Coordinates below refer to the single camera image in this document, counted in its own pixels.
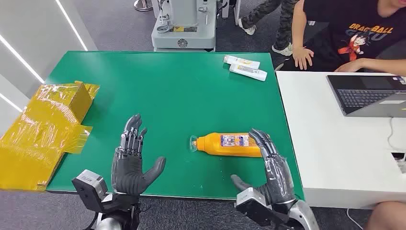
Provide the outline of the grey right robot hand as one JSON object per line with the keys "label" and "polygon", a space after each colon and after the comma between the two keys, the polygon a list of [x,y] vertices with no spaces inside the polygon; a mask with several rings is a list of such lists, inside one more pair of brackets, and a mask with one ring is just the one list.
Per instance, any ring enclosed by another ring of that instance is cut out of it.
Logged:
{"label": "grey right robot hand", "polygon": [[255,189],[265,197],[267,206],[281,207],[296,200],[291,172],[286,159],[279,154],[270,135],[252,128],[248,132],[264,160],[266,183]]}

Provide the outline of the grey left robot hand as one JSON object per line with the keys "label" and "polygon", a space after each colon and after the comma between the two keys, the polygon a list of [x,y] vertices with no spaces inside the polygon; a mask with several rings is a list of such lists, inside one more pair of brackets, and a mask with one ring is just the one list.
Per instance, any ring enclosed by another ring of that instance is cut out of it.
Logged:
{"label": "grey left robot hand", "polygon": [[131,116],[121,134],[120,144],[115,149],[111,182],[115,192],[138,196],[162,174],[166,164],[165,157],[158,157],[153,166],[143,172],[142,149],[146,128],[140,129],[140,114]]}

